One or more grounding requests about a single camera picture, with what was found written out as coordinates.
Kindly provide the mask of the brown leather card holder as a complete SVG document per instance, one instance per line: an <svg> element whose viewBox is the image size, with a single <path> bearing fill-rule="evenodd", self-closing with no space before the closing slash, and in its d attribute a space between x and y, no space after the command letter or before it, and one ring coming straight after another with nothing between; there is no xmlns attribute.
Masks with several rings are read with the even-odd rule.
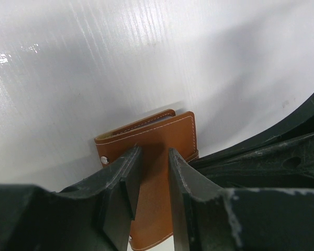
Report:
<svg viewBox="0 0 314 251"><path fill-rule="evenodd" d="M194 113L177 115L167 109L101 134L94 141L104 167L126 150L142 148L142 180L130 230L132 250L148 250L172 236L168 151L177 149L187 162L199 157Z"/></svg>

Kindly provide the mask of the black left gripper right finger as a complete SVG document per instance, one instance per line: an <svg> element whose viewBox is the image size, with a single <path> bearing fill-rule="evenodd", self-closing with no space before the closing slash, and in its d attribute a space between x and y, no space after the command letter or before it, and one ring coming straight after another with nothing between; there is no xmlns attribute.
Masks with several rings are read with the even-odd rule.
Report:
<svg viewBox="0 0 314 251"><path fill-rule="evenodd" d="M313 188L222 188L169 150L175 250L314 250Z"/></svg>

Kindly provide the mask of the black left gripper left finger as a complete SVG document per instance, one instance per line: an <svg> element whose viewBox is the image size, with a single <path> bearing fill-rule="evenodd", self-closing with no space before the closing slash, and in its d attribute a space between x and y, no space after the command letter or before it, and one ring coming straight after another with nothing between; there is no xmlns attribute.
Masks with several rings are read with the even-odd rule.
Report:
<svg viewBox="0 0 314 251"><path fill-rule="evenodd" d="M141 171L136 146L60 192L0 185L0 250L126 250Z"/></svg>

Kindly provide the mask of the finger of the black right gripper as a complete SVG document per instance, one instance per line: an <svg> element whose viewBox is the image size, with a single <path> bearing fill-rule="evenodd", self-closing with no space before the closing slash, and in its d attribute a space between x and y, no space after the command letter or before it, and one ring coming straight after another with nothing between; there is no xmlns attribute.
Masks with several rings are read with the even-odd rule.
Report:
<svg viewBox="0 0 314 251"><path fill-rule="evenodd" d="M222 188L314 189L314 132L196 169Z"/></svg>
<svg viewBox="0 0 314 251"><path fill-rule="evenodd" d="M202 169L240 154L314 132L314 93L295 111L267 130L227 149L190 161Z"/></svg>

